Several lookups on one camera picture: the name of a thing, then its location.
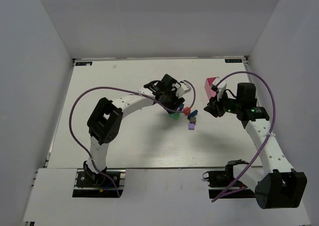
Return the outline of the green wood block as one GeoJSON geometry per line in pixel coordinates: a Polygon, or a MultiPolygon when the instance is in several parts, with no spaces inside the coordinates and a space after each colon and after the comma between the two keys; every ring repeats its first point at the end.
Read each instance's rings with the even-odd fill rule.
{"type": "Polygon", "coordinates": [[[173,119],[180,119],[180,114],[179,113],[172,113],[169,115],[173,119]]]}

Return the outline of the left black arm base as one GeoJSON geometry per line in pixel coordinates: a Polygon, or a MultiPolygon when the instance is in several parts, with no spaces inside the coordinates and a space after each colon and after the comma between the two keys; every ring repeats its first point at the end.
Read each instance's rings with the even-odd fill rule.
{"type": "MultiPolygon", "coordinates": [[[[125,185],[125,170],[110,171],[109,175],[115,182],[119,195],[121,196],[125,185]]],[[[73,187],[73,198],[118,198],[117,191],[113,183],[106,177],[101,176],[95,183],[84,171],[78,170],[73,187]]]]}

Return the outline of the pink plastic box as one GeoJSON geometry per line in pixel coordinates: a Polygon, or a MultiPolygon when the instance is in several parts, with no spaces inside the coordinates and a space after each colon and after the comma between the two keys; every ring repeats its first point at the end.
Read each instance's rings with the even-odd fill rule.
{"type": "Polygon", "coordinates": [[[220,99],[221,88],[216,87],[216,85],[220,82],[219,77],[207,78],[204,84],[204,88],[206,91],[206,95],[208,99],[216,97],[217,100],[220,99]]]}

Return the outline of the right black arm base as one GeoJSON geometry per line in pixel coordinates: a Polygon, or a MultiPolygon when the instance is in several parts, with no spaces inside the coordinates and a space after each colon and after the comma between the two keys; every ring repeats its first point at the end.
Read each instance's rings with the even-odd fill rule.
{"type": "MultiPolygon", "coordinates": [[[[215,198],[219,193],[221,193],[223,188],[228,186],[234,180],[233,166],[236,165],[248,165],[248,162],[244,160],[232,160],[226,164],[224,170],[211,170],[202,174],[203,180],[208,182],[208,186],[210,188],[210,199],[215,198]]],[[[242,182],[236,182],[233,187],[235,187],[235,190],[242,189],[242,191],[226,195],[222,197],[223,199],[255,198],[254,192],[248,188],[244,189],[245,185],[242,182]]]]}

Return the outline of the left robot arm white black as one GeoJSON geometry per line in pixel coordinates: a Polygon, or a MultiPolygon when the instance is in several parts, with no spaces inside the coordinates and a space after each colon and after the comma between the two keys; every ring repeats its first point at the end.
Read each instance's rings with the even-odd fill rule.
{"type": "Polygon", "coordinates": [[[84,163],[85,172],[96,179],[98,172],[106,172],[108,147],[119,133],[121,121],[128,115],[158,101],[172,114],[185,101],[182,97],[191,91],[190,84],[178,82],[165,74],[162,80],[145,84],[138,93],[119,99],[101,98],[90,115],[87,125],[90,134],[90,159],[84,163]]]}

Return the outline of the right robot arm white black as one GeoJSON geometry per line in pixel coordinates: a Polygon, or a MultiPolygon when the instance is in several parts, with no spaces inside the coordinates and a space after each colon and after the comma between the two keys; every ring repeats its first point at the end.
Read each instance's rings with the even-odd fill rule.
{"type": "Polygon", "coordinates": [[[226,177],[232,182],[240,181],[254,192],[257,204],[262,209],[297,208],[306,188],[307,178],[298,172],[284,156],[272,124],[264,107],[257,106],[256,87],[252,83],[239,83],[235,98],[228,97],[226,83],[213,83],[216,92],[204,110],[214,117],[225,113],[235,114],[252,139],[262,163],[263,173],[245,167],[244,160],[229,161],[225,167],[226,177]]]}

